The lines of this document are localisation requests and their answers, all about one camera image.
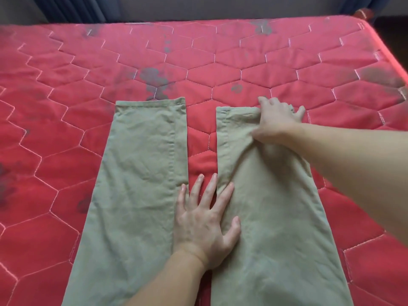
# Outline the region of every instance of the quilted mattress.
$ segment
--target quilted mattress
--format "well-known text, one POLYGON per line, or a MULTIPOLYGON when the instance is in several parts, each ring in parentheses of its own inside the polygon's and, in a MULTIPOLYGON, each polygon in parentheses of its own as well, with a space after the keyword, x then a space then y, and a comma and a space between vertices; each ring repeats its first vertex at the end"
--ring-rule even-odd
MULTIPOLYGON (((217 171, 217 106, 274 96, 303 122, 408 130, 407 82, 352 17, 0 27, 0 305, 61 304, 115 101, 186 97, 192 185, 217 171)), ((406 305, 408 250, 313 176, 355 305, 406 305)), ((208 273, 197 305, 210 293, 208 273)))

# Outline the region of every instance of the hand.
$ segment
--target hand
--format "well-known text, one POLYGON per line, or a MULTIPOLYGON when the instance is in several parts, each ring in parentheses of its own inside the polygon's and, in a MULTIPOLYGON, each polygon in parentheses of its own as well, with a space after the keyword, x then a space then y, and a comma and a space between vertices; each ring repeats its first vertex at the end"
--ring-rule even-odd
POLYGON ((220 194, 210 209, 212 197, 217 187, 214 174, 198 205, 198 195, 204 176, 201 174, 191 189, 185 203, 186 185, 179 192, 173 229, 173 253, 183 251, 197 257, 205 270, 213 269, 232 251, 241 234, 239 217, 234 217, 229 231, 222 235, 220 221, 234 190, 230 183, 220 194))
POLYGON ((281 103, 274 97, 258 97, 261 104, 261 122, 259 127, 252 131, 252 137, 262 143, 278 143, 284 133, 297 123, 302 122, 305 107, 299 107, 293 113, 287 103, 281 103))

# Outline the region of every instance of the khaki fabric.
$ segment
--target khaki fabric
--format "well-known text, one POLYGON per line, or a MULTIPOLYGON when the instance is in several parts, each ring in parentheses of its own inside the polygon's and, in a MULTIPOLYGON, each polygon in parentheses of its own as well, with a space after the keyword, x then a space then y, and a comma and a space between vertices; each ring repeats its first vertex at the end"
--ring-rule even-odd
POLYGON ((182 183, 184 98, 116 102, 63 306, 122 305, 162 269, 182 183))
POLYGON ((350 292, 309 164, 253 141, 258 108, 217 108, 217 194, 235 190, 225 232, 240 216, 240 241, 213 271, 211 306, 349 306, 350 292))

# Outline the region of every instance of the forearm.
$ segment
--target forearm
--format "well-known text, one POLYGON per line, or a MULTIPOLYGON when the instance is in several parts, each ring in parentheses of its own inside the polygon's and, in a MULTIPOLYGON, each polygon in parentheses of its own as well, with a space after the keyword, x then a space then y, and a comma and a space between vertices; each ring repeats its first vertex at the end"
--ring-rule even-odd
POLYGON ((156 278, 125 306, 193 306, 204 272, 198 258, 182 251, 175 252, 156 278))
POLYGON ((408 133, 303 123, 281 143, 408 245, 408 133))

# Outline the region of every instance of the floor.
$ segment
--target floor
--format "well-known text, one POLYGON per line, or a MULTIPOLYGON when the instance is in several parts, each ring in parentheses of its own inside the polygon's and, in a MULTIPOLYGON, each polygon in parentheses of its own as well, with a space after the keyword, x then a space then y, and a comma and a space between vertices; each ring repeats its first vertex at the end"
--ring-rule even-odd
POLYGON ((379 17, 374 28, 381 39, 408 71, 408 16, 379 17))

